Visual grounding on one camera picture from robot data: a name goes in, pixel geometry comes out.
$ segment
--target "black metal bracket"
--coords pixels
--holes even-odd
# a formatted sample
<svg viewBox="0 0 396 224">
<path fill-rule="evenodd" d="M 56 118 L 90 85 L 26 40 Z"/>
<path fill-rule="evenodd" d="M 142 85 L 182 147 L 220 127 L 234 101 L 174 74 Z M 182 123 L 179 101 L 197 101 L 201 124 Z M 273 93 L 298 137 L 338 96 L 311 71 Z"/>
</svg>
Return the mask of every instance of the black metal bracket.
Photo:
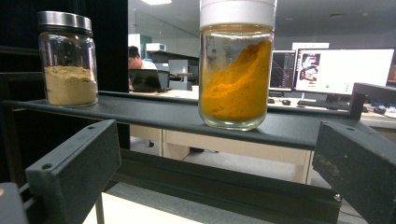
<svg viewBox="0 0 396 224">
<path fill-rule="evenodd" d="M 28 223 L 17 184 L 0 183 L 0 204 L 2 204 L 0 209 L 0 219 L 2 222 Z"/>
<path fill-rule="evenodd" d="M 97 122 L 28 167 L 28 185 L 21 188 L 21 196 L 9 185 L 1 185 L 13 196 L 0 195 L 0 204 L 23 213 L 18 204 L 23 198 L 29 223 L 82 223 L 119 167 L 116 121 Z M 1 213 L 0 219 L 14 218 L 15 212 Z"/>
<path fill-rule="evenodd" d="M 351 119 L 361 119 L 361 111 L 363 110 L 366 96 L 396 104 L 396 88 L 355 83 L 349 107 L 349 117 Z"/>
<path fill-rule="evenodd" d="M 396 223 L 396 144 L 379 133 L 322 122 L 314 170 L 369 223 Z"/>
</svg>

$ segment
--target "white ceiling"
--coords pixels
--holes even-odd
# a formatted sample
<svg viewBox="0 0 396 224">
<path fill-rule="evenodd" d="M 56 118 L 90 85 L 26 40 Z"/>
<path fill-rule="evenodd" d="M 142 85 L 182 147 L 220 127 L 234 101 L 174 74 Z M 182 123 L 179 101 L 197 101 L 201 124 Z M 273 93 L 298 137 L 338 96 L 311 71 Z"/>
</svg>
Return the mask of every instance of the white ceiling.
<svg viewBox="0 0 396 224">
<path fill-rule="evenodd" d="M 135 8 L 158 19 L 162 25 L 178 27 L 196 37 L 200 34 L 199 0 L 172 0 L 169 5 L 160 6 L 128 0 L 128 5 L 130 12 Z M 331 18 L 332 14 L 344 16 Z M 137 28 L 145 30 L 153 38 L 158 37 L 154 36 L 159 33 L 157 24 L 138 21 Z M 382 34 L 392 31 L 396 31 L 396 0 L 277 0 L 276 36 Z"/>
</svg>

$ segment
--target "screw hole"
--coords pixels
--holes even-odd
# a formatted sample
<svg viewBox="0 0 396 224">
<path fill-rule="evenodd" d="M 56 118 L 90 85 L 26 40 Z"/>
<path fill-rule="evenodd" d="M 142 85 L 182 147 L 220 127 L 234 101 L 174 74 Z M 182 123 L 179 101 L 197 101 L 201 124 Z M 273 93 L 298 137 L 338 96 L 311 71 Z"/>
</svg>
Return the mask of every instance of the screw hole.
<svg viewBox="0 0 396 224">
<path fill-rule="evenodd" d="M 43 166 L 41 166 L 41 169 L 42 169 L 42 170 L 48 170 L 48 169 L 51 168 L 51 167 L 52 167 L 52 164 L 47 163 L 47 164 L 44 164 Z"/>
</svg>

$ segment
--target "keyboard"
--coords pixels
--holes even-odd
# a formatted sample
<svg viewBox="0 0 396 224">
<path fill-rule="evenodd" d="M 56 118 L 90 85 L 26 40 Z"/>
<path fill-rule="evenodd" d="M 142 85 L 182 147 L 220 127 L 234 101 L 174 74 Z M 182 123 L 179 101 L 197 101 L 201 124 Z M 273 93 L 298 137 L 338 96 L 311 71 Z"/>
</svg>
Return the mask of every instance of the keyboard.
<svg viewBox="0 0 396 224">
<path fill-rule="evenodd" d="M 327 101 L 305 101 L 300 100 L 297 105 L 323 107 L 331 110 L 348 110 L 349 104 L 347 102 L 327 102 Z"/>
</svg>

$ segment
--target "ceiling light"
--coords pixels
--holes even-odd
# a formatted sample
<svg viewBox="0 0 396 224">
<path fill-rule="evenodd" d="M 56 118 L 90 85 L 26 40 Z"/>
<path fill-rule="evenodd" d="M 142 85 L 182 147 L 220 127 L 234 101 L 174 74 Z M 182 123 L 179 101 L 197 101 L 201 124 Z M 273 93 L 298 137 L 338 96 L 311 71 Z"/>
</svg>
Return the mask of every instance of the ceiling light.
<svg viewBox="0 0 396 224">
<path fill-rule="evenodd" d="M 172 0 L 142 0 L 142 1 L 151 6 L 172 3 Z"/>
</svg>

